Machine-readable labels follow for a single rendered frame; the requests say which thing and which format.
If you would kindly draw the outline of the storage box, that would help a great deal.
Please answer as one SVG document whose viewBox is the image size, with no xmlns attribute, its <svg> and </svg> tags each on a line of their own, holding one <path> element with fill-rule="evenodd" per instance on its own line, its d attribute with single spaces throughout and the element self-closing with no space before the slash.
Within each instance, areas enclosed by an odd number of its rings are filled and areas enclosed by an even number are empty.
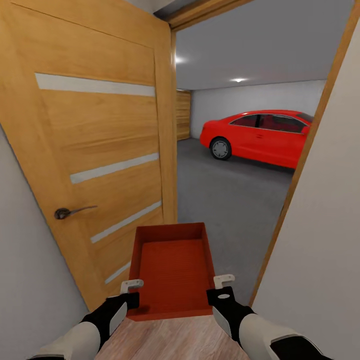
<svg viewBox="0 0 360 360">
<path fill-rule="evenodd" d="M 207 290 L 216 276 L 203 222 L 138 226 L 129 281 L 143 280 L 139 307 L 126 318 L 134 322 L 213 315 Z"/>
</svg>

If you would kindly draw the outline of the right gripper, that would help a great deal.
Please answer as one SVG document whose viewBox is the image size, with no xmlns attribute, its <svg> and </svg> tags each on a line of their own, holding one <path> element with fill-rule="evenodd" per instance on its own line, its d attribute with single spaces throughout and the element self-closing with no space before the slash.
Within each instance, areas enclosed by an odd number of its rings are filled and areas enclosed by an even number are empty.
<svg viewBox="0 0 360 360">
<path fill-rule="evenodd" d="M 235 301 L 235 295 L 234 295 L 234 292 L 233 292 L 233 288 L 231 286 L 225 286 L 222 289 L 213 288 L 213 289 L 208 289 L 206 291 L 208 304 L 210 306 L 215 305 L 215 298 L 216 298 L 218 293 L 228 293 L 231 296 L 232 300 Z"/>
</svg>

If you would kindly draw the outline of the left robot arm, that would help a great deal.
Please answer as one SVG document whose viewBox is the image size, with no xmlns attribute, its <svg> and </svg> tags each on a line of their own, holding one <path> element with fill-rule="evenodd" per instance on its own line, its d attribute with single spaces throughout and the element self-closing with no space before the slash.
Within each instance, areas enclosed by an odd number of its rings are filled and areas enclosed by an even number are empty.
<svg viewBox="0 0 360 360">
<path fill-rule="evenodd" d="M 87 314 L 82 322 L 57 340 L 43 346 L 26 360 L 94 360 L 106 341 L 126 318 L 130 309 L 140 306 L 144 281 L 134 279 L 121 283 L 120 295 L 109 296 L 103 305 Z"/>
</svg>

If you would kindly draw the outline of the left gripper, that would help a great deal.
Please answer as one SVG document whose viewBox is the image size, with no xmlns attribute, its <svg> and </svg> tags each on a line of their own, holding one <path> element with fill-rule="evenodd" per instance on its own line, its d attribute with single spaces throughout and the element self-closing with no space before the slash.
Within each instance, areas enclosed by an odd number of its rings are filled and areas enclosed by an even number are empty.
<svg viewBox="0 0 360 360">
<path fill-rule="evenodd" d="M 123 294 L 124 297 L 128 300 L 128 307 L 127 310 L 136 309 L 140 306 L 140 293 L 125 293 Z"/>
</svg>

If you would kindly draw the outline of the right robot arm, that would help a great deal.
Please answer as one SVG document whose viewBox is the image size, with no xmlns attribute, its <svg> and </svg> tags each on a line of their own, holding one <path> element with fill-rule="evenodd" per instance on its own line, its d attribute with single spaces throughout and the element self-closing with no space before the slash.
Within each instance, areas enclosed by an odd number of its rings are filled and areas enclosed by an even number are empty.
<svg viewBox="0 0 360 360">
<path fill-rule="evenodd" d="M 276 324 L 235 301 L 232 274 L 216 275 L 206 291 L 216 323 L 246 352 L 250 360 L 332 360 L 299 332 Z"/>
</svg>

